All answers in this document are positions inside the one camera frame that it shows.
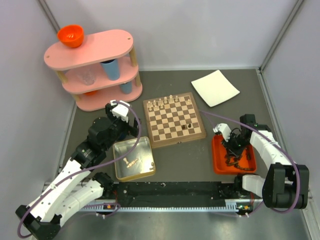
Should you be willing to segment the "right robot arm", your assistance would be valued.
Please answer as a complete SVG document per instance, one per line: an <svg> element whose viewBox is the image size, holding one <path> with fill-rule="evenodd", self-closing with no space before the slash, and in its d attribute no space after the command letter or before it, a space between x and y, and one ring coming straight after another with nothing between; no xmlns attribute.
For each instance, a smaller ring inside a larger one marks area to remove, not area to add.
<svg viewBox="0 0 320 240"><path fill-rule="evenodd" d="M222 145L230 157L239 158L246 147L253 147L268 169L266 177L244 174L233 185L233 192L245 198L251 192L262 198L266 207L276 212L305 209L308 204L310 171L306 165L297 164L274 139L266 124L256 122L255 115L239 118L240 132L234 133L226 123L213 129L222 136Z"/></svg>

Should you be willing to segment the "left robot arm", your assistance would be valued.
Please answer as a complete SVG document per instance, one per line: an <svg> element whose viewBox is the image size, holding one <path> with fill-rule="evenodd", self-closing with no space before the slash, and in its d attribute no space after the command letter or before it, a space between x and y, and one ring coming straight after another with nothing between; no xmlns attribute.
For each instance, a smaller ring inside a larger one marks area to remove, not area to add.
<svg viewBox="0 0 320 240"><path fill-rule="evenodd" d="M28 205L15 211L19 218L17 235L25 227L38 240L52 240L66 222L91 201L109 198L114 191L111 178L98 172L77 192L73 189L93 170L104 167L107 151L121 137L131 135L140 139L141 123L131 105L122 100L111 100L105 106L105 117L96 118L88 129L86 140L70 156L64 168L45 191ZM133 113L130 125L128 113Z"/></svg>

